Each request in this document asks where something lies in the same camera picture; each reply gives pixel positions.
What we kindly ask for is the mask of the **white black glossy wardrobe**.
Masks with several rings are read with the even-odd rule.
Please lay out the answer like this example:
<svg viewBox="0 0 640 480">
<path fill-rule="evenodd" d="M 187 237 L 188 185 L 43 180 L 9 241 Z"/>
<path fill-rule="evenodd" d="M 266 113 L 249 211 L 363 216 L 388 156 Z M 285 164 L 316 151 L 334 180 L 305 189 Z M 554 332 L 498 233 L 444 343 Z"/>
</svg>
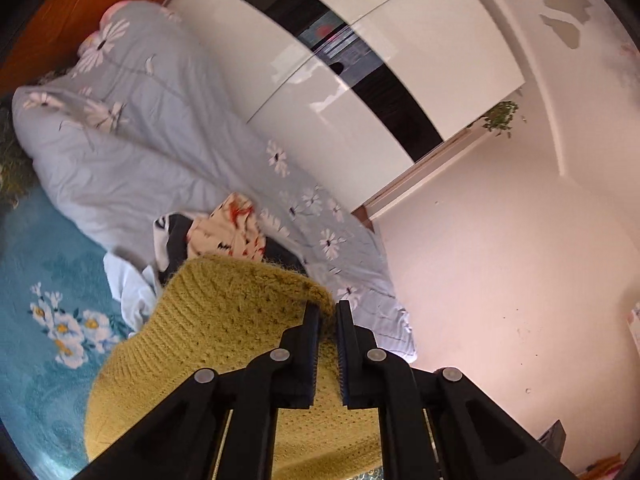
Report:
<svg viewBox="0 0 640 480">
<path fill-rule="evenodd" d="M 480 0 L 170 0 L 233 105 L 354 210 L 521 87 Z"/>
</svg>

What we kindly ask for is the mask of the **orange wooden headboard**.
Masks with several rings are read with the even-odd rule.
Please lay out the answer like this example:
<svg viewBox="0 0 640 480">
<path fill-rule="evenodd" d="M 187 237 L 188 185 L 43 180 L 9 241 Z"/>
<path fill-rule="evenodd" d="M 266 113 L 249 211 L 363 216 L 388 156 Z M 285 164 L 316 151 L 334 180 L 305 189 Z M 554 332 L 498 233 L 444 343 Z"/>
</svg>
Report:
<svg viewBox="0 0 640 480">
<path fill-rule="evenodd" d="M 103 13 L 122 0 L 28 0 L 1 35 L 5 96 L 52 70 L 70 67 Z M 162 3 L 165 0 L 150 0 Z"/>
</svg>

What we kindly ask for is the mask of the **grey floral duvet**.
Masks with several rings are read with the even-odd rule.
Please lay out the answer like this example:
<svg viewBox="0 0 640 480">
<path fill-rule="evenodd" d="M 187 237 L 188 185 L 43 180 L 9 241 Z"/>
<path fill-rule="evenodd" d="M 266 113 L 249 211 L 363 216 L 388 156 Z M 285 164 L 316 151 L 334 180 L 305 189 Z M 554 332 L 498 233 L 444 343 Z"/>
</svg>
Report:
<svg viewBox="0 0 640 480">
<path fill-rule="evenodd" d="M 235 114 L 213 59 L 171 10 L 108 10 L 68 74 L 14 91 L 12 118 L 51 203 L 103 248 L 146 266 L 155 220 L 242 193 L 381 348 L 416 359 L 378 238 Z"/>
</svg>

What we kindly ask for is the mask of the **black white garment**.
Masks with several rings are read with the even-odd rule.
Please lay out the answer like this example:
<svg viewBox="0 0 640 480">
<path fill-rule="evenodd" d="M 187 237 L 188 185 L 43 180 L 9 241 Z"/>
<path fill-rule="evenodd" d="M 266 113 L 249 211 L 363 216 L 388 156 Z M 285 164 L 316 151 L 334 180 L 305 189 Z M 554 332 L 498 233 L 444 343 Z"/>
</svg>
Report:
<svg viewBox="0 0 640 480">
<path fill-rule="evenodd" d="M 193 219 L 181 212 L 165 214 L 153 222 L 155 265 L 160 284 L 166 285 L 188 256 L 186 234 Z M 266 238 L 265 262 L 307 276 L 299 258 L 270 237 Z"/>
</svg>

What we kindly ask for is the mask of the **green hanging plant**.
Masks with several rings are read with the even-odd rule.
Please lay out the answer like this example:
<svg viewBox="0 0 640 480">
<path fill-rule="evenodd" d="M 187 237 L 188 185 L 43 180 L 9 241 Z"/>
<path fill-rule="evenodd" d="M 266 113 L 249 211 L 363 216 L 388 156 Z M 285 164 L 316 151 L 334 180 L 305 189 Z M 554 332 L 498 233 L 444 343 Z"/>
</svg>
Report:
<svg viewBox="0 0 640 480">
<path fill-rule="evenodd" d="M 491 107 L 482 116 L 482 127 L 488 132 L 495 133 L 496 136 L 505 134 L 508 138 L 511 136 L 511 122 L 518 112 L 518 103 L 512 100 L 501 101 Z"/>
</svg>

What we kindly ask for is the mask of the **cream red floral garment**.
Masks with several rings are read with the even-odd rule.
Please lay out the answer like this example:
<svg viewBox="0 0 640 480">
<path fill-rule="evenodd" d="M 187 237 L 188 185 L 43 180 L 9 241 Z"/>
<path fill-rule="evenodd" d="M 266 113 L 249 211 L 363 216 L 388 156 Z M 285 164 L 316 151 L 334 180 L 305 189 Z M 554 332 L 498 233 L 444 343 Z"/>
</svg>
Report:
<svg viewBox="0 0 640 480">
<path fill-rule="evenodd" d="M 240 193 L 230 194 L 208 217 L 196 217 L 186 234 L 189 259 L 216 255 L 262 261 L 265 248 L 254 204 Z"/>
</svg>

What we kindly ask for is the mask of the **teal floral bed blanket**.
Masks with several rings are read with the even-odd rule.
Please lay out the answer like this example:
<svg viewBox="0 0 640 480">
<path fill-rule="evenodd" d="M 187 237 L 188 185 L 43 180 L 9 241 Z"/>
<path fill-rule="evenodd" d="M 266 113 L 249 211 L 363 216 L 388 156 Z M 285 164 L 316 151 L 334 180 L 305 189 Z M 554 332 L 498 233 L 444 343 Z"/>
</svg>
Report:
<svg viewBox="0 0 640 480">
<path fill-rule="evenodd" d="M 39 479 L 70 479 L 88 463 L 89 392 L 129 333 L 103 271 L 103 249 L 50 203 L 1 102 L 1 421 Z"/>
</svg>

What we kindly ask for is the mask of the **light blue crumpled shirt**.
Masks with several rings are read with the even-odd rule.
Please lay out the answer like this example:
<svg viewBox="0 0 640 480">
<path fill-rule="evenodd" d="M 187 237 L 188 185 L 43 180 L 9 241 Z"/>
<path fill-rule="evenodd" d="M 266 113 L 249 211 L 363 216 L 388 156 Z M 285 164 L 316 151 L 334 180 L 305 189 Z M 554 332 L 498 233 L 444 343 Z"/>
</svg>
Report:
<svg viewBox="0 0 640 480">
<path fill-rule="evenodd" d="M 154 266 L 140 271 L 129 261 L 107 252 L 103 267 L 112 298 L 120 304 L 122 319 L 130 330 L 139 333 L 153 315 L 163 289 Z"/>
</svg>

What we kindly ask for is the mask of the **mustard yellow knit sweater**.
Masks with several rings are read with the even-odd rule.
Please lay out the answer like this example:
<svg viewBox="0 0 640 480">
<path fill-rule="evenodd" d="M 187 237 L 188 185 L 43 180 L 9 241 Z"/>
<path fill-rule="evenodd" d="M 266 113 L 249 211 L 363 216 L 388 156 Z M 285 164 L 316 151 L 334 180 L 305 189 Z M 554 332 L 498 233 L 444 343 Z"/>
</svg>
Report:
<svg viewBox="0 0 640 480">
<path fill-rule="evenodd" d="M 381 466 L 378 414 L 342 402 L 331 294 L 302 274 L 228 257 L 185 263 L 141 332 L 113 348 L 89 394 L 88 459 L 199 368 L 228 373 L 276 348 L 303 321 L 306 304 L 320 309 L 317 390 L 310 410 L 278 416 L 274 478 L 350 479 Z"/>
</svg>

